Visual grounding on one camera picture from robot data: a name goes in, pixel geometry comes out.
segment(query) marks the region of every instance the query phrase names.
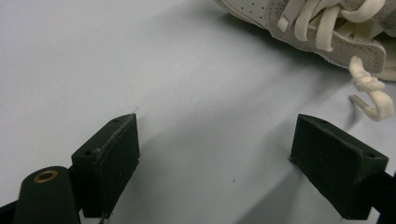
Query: brass insert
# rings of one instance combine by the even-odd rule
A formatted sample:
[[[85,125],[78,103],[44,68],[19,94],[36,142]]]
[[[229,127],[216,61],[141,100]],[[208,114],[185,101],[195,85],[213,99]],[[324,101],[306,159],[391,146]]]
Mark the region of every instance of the brass insert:
[[[42,184],[45,182],[48,182],[55,178],[58,175],[57,171],[54,170],[49,170],[49,171],[44,171],[41,174],[35,176],[35,179],[33,179],[37,184]]]

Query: sneaker upper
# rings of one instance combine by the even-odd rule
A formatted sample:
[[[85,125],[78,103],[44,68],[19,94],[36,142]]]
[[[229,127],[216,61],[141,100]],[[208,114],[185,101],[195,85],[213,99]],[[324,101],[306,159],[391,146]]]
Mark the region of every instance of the sneaker upper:
[[[285,14],[285,9],[298,15],[300,9],[296,5],[305,3],[305,0],[216,0],[225,7],[235,17],[258,25],[268,30],[271,35],[283,42],[286,42],[297,49],[315,52],[321,55],[328,62],[338,66],[348,68],[351,57],[358,56],[362,59],[364,68],[373,74],[381,74],[386,64],[387,53],[379,41],[373,39],[361,39],[353,36],[342,35],[336,31],[332,34],[332,50],[318,49],[315,40],[318,36],[318,27],[309,24],[306,31],[307,41],[300,41],[294,32],[294,21],[286,31],[281,31],[278,27],[280,18]],[[359,8],[365,0],[343,0],[346,8],[354,10]],[[396,7],[396,1],[388,0],[388,5]],[[389,22],[394,13],[383,12],[386,19],[376,17],[381,24],[387,26],[395,22]]]
[[[215,1],[274,38],[348,68],[355,88],[366,92],[375,105],[350,97],[369,118],[380,121],[393,115],[393,101],[377,78],[396,81],[396,1]]]

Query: screw hole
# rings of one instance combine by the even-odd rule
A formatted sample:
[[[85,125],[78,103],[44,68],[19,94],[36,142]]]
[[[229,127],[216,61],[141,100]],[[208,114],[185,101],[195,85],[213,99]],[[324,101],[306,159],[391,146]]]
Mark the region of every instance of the screw hole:
[[[369,152],[369,153],[367,153],[367,157],[370,158],[370,159],[374,159],[375,158],[375,154]]]
[[[50,178],[50,177],[52,177],[53,176],[53,173],[44,173],[44,174],[42,174],[42,175],[39,175],[38,176],[38,179],[40,179],[40,180],[45,180],[45,179],[48,179],[48,178]]]

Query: white sneaker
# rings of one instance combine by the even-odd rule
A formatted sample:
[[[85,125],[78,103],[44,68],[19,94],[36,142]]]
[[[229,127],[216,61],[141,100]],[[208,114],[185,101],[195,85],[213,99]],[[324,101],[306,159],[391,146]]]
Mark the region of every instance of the white sneaker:
[[[396,81],[395,0],[215,0],[235,17],[268,30],[297,49],[348,68],[358,91],[350,99],[371,119],[394,113],[378,78]]]

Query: black plastic part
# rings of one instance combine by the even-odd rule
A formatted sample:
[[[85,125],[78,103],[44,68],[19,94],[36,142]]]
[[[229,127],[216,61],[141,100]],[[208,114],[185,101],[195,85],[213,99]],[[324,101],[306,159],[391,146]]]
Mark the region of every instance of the black plastic part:
[[[80,223],[69,171],[52,166],[27,176],[21,185],[13,223]]]
[[[367,181],[373,207],[381,214],[377,224],[396,223],[396,175],[377,175]]]
[[[9,203],[0,208],[0,223],[11,224],[14,220],[15,208],[17,202]]]
[[[367,219],[376,186],[370,180],[385,173],[389,159],[323,119],[299,115],[290,160],[343,218]]]
[[[85,217],[111,216],[139,156],[135,114],[111,120],[73,154]]]

